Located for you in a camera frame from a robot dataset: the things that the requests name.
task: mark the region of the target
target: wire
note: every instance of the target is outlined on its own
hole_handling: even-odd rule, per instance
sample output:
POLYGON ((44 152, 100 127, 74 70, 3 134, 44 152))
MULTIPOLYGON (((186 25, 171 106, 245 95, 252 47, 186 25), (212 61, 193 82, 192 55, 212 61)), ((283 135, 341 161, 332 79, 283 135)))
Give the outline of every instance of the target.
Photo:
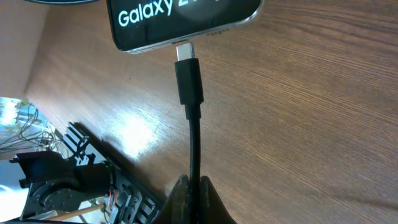
POLYGON ((118 194, 118 192, 116 190, 114 190, 113 191, 113 206, 112 207, 114 207, 114 205, 116 205, 116 201, 118 199, 117 194, 118 194))
POLYGON ((61 143, 62 140, 57 139, 54 133, 50 133, 48 131, 41 131, 26 135, 26 131, 39 120, 38 109, 35 109, 35 112, 31 115, 31 106, 32 103, 28 106, 27 120, 21 127, 21 130, 16 135, 10 137, 2 144, 0 144, 0 153, 7 153, 20 149, 43 148, 44 146, 47 146, 47 149, 50 149, 50 147, 52 146, 50 150, 53 151, 57 144, 59 146, 59 144, 61 143))
POLYGON ((109 223, 108 219, 106 218, 106 215, 105 215, 105 210, 104 210, 103 214, 104 214, 104 219, 105 219, 106 223, 109 223))
POLYGON ((189 120, 191 139, 190 188, 192 212, 197 213, 200 204, 200 120, 189 120))
POLYGON ((109 208, 111 208, 111 199, 113 199, 112 198, 112 192, 111 192, 111 190, 109 190, 109 200, 108 200, 108 207, 109 208))

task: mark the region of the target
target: samsung galaxy phone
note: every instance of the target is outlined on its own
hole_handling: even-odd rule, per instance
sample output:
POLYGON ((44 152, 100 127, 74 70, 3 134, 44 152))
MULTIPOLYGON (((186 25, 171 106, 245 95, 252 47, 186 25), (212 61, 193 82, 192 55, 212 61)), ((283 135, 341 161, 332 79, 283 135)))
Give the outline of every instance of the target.
POLYGON ((258 15, 265 0, 107 0, 114 43, 138 54, 223 32, 258 15))

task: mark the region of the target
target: phone screen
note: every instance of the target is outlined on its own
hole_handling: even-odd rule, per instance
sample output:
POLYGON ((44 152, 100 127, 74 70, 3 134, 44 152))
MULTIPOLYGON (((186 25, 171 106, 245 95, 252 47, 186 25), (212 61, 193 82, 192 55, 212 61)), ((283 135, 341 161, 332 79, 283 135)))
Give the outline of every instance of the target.
POLYGON ((262 0, 108 0, 113 39, 128 51, 252 16, 262 0))

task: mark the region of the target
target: desk surface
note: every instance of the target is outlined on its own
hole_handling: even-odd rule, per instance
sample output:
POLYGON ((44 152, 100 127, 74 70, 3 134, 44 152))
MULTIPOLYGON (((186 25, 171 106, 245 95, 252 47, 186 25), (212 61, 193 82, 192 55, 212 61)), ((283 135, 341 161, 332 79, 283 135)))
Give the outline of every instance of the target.
MULTIPOLYGON (((194 41, 202 174, 238 223, 398 222, 398 2, 270 0, 194 41)), ((189 169, 174 47, 127 55, 106 4, 51 7, 27 96, 83 123, 154 188, 189 169)))

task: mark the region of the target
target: white wall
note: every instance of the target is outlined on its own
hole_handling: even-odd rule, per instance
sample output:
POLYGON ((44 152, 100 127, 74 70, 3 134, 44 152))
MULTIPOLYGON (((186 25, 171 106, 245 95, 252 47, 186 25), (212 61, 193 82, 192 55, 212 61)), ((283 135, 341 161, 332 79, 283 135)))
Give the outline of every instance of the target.
POLYGON ((24 99, 49 6, 0 0, 0 96, 24 99))

